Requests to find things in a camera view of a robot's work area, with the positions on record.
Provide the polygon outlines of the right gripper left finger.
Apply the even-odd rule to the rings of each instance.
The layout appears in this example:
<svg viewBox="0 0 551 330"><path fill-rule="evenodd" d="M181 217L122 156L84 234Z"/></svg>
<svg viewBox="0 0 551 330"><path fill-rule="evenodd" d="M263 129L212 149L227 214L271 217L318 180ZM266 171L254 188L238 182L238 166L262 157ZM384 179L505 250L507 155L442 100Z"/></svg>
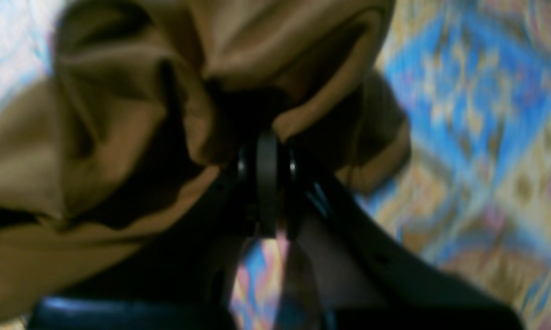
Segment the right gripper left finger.
<svg viewBox="0 0 551 330"><path fill-rule="evenodd" d="M275 233L276 161L239 158L138 253L41 299L30 330L234 330L229 297L242 246Z"/></svg>

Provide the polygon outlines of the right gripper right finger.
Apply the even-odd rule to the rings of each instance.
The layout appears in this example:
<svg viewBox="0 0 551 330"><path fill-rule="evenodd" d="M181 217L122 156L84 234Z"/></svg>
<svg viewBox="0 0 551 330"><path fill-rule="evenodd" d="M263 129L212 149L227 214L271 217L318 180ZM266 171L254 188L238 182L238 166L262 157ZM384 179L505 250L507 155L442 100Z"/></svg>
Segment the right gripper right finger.
<svg viewBox="0 0 551 330"><path fill-rule="evenodd" d="M278 145L278 173L318 330L523 329L510 307L402 247L304 150Z"/></svg>

